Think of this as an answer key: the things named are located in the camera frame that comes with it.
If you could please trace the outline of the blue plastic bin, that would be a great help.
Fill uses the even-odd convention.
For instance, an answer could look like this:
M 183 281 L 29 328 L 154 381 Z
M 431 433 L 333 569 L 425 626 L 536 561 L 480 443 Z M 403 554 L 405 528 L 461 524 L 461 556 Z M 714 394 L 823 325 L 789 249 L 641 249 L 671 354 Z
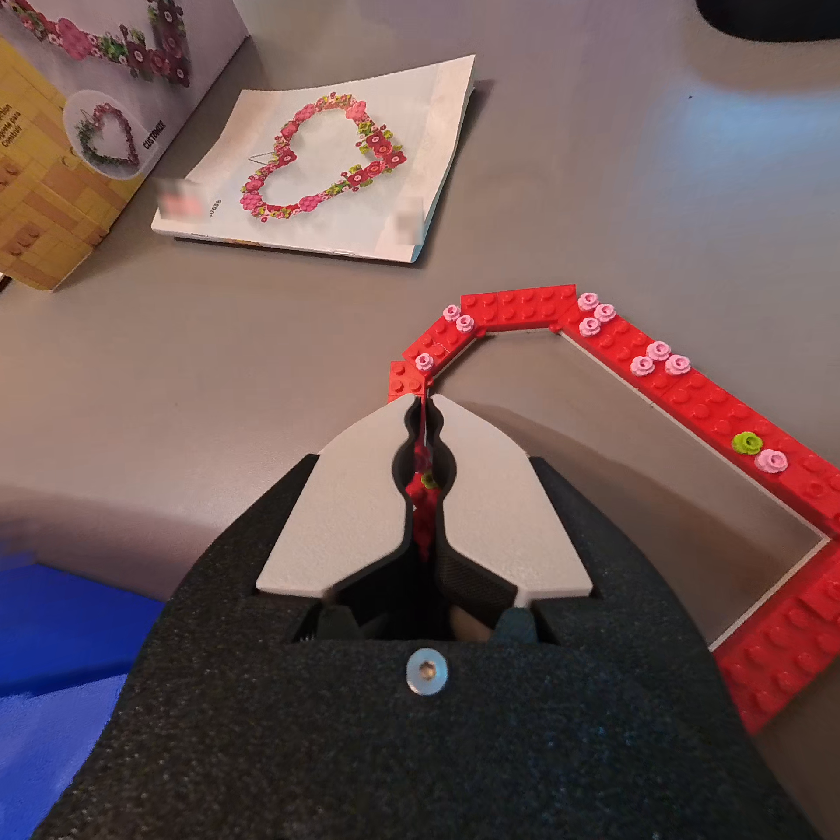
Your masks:
M 163 607 L 40 563 L 2 572 L 2 838 L 29 838 L 86 761 Z

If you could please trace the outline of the red brick heart frame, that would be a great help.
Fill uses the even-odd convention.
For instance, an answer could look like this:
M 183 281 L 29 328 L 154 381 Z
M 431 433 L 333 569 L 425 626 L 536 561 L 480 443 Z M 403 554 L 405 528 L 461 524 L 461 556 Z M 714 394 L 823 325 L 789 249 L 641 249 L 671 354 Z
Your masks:
M 462 296 L 391 362 L 386 400 L 425 403 L 435 380 L 471 345 L 540 330 L 571 341 L 815 529 L 816 546 L 709 645 L 742 723 L 750 734 L 761 732 L 838 660 L 838 468 L 575 285 Z

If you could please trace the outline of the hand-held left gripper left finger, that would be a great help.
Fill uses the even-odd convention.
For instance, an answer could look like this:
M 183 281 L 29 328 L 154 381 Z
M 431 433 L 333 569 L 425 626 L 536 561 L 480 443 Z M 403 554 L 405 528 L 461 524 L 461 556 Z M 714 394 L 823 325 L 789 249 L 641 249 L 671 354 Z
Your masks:
M 259 592 L 333 599 L 410 546 L 421 399 L 404 395 L 330 441 L 256 581 Z

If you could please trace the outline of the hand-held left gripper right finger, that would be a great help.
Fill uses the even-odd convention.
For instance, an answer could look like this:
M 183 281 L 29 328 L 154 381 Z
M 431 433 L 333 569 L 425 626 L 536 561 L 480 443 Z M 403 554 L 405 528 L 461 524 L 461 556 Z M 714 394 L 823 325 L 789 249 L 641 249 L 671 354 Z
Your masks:
M 437 582 L 461 608 L 528 607 L 592 593 L 588 574 L 530 457 L 509 436 L 437 395 Z

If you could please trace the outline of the white instruction booklet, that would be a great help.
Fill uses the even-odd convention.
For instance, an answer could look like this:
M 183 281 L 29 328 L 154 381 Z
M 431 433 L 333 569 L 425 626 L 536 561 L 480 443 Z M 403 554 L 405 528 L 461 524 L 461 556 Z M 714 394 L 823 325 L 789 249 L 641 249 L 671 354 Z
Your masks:
M 243 90 L 158 235 L 412 264 L 443 190 L 475 58 L 291 91 Z

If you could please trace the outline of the black object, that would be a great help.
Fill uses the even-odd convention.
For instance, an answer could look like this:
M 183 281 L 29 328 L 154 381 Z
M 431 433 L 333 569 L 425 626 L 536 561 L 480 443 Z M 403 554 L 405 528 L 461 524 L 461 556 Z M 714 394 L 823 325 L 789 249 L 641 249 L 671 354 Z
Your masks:
M 839 39 L 838 1 L 696 1 L 706 22 L 737 39 L 806 43 Z

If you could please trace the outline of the yellow cardboard toy box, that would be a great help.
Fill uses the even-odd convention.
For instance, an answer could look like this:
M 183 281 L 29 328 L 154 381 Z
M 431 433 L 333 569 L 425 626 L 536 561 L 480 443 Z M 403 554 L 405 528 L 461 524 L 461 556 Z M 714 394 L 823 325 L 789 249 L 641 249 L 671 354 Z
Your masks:
M 247 36 L 232 1 L 2 1 L 2 275 L 89 257 Z

